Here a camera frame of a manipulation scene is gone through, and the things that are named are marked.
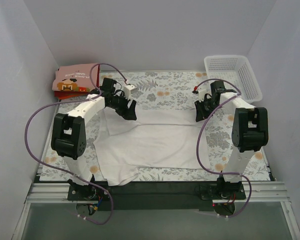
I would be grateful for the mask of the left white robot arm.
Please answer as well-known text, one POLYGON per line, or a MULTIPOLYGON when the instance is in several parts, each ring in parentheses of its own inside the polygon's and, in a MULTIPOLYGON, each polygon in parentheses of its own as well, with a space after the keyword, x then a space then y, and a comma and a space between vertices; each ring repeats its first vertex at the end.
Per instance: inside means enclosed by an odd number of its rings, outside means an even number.
POLYGON ((86 124, 105 108, 112 108, 123 119, 137 120, 135 100, 130 100, 136 87, 127 84, 116 89, 117 81, 105 78, 100 88, 93 89, 86 101, 67 113, 58 113, 54 117, 51 148, 62 157, 73 178, 67 182, 74 191, 85 200, 93 199, 97 194, 95 181, 86 161, 83 159, 87 147, 86 124))

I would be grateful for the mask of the white t shirt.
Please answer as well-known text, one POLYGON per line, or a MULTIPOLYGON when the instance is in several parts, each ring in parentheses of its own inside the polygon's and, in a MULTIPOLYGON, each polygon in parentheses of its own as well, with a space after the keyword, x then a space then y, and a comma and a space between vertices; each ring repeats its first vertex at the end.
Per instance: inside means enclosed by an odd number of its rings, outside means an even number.
POLYGON ((125 120, 113 109, 99 112, 94 142, 101 174, 110 186, 125 185, 140 168, 210 167, 206 136, 195 110, 136 109, 137 120, 125 120))

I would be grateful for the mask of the white plastic mesh basket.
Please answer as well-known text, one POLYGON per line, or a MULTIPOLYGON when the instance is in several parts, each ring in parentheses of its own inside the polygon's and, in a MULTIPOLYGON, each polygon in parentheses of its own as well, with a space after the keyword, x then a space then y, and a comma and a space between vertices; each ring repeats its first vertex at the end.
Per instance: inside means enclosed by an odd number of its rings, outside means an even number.
POLYGON ((223 79, 240 89, 249 104, 263 99, 259 83, 247 57, 243 55, 213 55, 204 58, 209 79, 223 79))

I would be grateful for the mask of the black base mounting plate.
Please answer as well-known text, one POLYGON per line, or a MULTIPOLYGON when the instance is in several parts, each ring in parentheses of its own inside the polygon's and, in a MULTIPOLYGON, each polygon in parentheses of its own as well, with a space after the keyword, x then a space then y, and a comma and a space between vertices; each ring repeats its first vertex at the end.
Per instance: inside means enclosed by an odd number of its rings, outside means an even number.
POLYGON ((233 204, 248 194, 243 184, 216 181, 133 181, 123 186, 109 186, 100 181, 100 188, 79 185, 72 180, 67 200, 97 207, 99 211, 114 210, 186 210, 212 211, 213 201, 233 204))

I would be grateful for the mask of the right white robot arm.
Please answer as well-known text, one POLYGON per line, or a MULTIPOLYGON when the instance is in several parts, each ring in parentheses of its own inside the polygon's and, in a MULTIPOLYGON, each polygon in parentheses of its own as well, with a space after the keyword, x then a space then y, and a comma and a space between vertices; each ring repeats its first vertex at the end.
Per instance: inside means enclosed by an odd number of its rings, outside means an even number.
POLYGON ((210 92, 205 92, 199 86, 195 86, 193 93, 198 96, 195 101, 196 122, 203 122, 200 135, 203 134, 208 121, 214 113, 224 108, 233 114, 231 140, 233 149, 226 167, 221 172, 204 170, 217 175, 214 183, 206 188, 199 187, 198 191, 203 200, 218 198, 226 202, 234 202, 235 199, 246 197, 242 180, 246 180, 244 171, 254 156, 269 140, 268 111, 264 107, 255 107, 242 99, 241 91, 234 84, 227 89, 229 81, 211 78, 210 92))

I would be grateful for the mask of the aluminium extrusion rail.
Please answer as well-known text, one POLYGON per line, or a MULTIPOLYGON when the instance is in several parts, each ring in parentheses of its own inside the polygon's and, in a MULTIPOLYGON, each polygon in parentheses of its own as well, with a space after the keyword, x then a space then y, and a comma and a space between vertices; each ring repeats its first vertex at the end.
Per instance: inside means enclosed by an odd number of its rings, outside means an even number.
POLYGON ((15 240, 300 240, 290 196, 284 183, 243 184, 250 196, 235 201, 237 216, 223 218, 213 210, 159 209, 97 211, 96 225, 78 214, 86 203, 68 201, 65 182, 34 183, 13 234, 15 240))

